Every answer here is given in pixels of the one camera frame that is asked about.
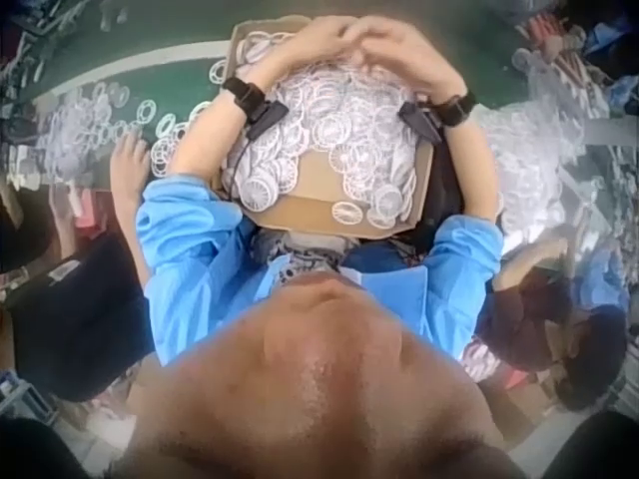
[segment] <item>cardboard box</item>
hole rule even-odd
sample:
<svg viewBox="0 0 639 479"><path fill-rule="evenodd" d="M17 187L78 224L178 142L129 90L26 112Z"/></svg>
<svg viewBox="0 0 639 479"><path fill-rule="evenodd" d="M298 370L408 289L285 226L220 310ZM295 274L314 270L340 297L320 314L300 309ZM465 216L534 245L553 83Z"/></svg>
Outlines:
<svg viewBox="0 0 639 479"><path fill-rule="evenodd" d="M249 21L236 25L231 36L224 78L233 76L237 68L238 44L250 32L296 33L310 20L307 17L294 15L277 20ZM358 225L342 225L332 217L331 208L334 203L339 201L352 202L352 200L343 192L341 188L342 176L332 170L328 164L327 154L316 151L307 151L301 156L298 184L292 192L280 196L278 201L264 212L254 213L244 207L243 211L257 225L274 230L370 240L388 238L412 230L421 218L430 176L432 153L432 145L428 143L422 143L417 149L415 155L417 186L412 196L412 210L406 222L398 222L391 230L377 229L365 219ZM220 175L213 178L212 187L216 191L222 189Z"/></svg>

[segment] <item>wrist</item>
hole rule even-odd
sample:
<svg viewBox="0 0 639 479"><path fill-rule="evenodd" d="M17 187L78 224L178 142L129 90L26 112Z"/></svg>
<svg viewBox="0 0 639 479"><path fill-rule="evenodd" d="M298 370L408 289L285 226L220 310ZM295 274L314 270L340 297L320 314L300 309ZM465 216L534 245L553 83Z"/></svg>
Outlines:
<svg viewBox="0 0 639 479"><path fill-rule="evenodd" d="M263 92L270 90L288 69L287 62L283 55L275 51L264 58L246 76L247 83L253 83Z"/></svg>
<svg viewBox="0 0 639 479"><path fill-rule="evenodd" d="M119 199L113 201L113 207L116 212L118 220L122 219L134 219L138 208L142 204L140 198L126 197L125 199Z"/></svg>
<svg viewBox="0 0 639 479"><path fill-rule="evenodd" d="M463 80L459 79L434 89L430 94L430 102L434 106L440 106L448 103L454 97L463 98L467 94L468 87Z"/></svg>

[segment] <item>black wrist strap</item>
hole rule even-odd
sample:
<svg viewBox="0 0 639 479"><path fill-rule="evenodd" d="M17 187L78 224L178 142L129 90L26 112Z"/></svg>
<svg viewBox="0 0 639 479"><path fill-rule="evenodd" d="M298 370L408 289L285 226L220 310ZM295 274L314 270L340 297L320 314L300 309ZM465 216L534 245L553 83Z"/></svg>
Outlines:
<svg viewBox="0 0 639 479"><path fill-rule="evenodd" d="M474 94L468 90L468 93L463 97L452 97L443 105L428 105L428 109L434 112L443 126L456 127L468 119L475 105L477 105L477 100Z"/></svg>
<svg viewBox="0 0 639 479"><path fill-rule="evenodd" d="M249 125L259 120L269 106L264 92L253 83L231 77L222 84L222 88L235 95L235 103L246 113Z"/></svg>

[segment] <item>sleeve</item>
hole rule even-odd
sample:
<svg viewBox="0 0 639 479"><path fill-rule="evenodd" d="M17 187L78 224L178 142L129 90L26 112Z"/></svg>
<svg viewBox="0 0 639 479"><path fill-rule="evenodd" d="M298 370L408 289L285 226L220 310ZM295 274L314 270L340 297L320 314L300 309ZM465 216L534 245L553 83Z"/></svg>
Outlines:
<svg viewBox="0 0 639 479"><path fill-rule="evenodd" d="M154 181L144 200L136 227L151 270L145 296L164 365L210 333L213 314L224 317L223 291L248 260L241 239L252 225L196 178Z"/></svg>
<svg viewBox="0 0 639 479"><path fill-rule="evenodd" d="M617 251L612 247L601 247L584 267L578 283L579 304L586 309L614 304L627 310L626 296L623 266Z"/></svg>
<svg viewBox="0 0 639 479"><path fill-rule="evenodd" d="M512 345L518 342L524 310L518 287L496 291L491 295L491 310L477 325L477 335L494 353L509 358Z"/></svg>
<svg viewBox="0 0 639 479"><path fill-rule="evenodd" d="M503 235L494 224L457 215L441 225L424 260L425 326L433 342L455 358L472 338L502 248Z"/></svg>

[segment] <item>wire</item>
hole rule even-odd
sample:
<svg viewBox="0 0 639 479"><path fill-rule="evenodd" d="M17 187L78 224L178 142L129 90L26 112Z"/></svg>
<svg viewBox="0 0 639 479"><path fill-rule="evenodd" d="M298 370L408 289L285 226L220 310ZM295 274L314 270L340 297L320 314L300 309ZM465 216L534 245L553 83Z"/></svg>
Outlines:
<svg viewBox="0 0 639 479"><path fill-rule="evenodd" d="M242 151L240 152L240 156L238 157L238 160L236 161L236 165L234 166L233 169L233 176L231 177L231 186L229 187L229 191L227 192L229 194L229 197L227 198L227 200L229 200L230 202L233 201L233 188L236 185L236 176L238 174L238 168L240 167L240 163L242 162L242 160L244 159L244 153L247 152L247 148L249 147L249 145L251 144L251 141L248 141L244 147L242 148Z"/></svg>

